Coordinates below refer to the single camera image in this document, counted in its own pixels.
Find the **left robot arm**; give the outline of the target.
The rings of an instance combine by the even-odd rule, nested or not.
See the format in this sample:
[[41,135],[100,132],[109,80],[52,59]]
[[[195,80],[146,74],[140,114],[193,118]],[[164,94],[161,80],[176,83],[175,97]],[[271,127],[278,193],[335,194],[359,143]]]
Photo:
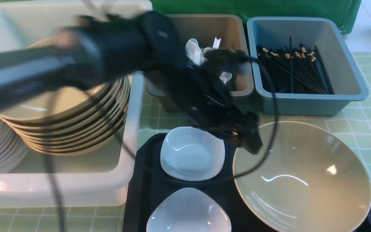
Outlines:
[[250,69],[247,62],[255,59],[246,52],[214,49],[196,65],[171,19],[155,11],[132,19],[109,15],[105,22],[87,15],[78,19],[78,26],[59,29],[51,46],[0,53],[0,112],[47,91],[66,86],[85,91],[143,72],[194,127],[259,152],[258,117],[239,110],[219,78]]

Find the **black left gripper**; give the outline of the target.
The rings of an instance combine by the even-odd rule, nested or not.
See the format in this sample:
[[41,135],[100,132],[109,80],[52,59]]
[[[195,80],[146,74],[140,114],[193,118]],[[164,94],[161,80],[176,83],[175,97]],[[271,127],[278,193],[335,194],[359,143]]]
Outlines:
[[223,73],[244,74],[258,59],[240,50],[217,49],[205,54],[206,61],[191,60],[181,67],[161,64],[145,72],[146,79],[186,114],[194,127],[221,139],[235,139],[236,147],[256,155],[263,146],[258,117],[243,113],[221,81]]

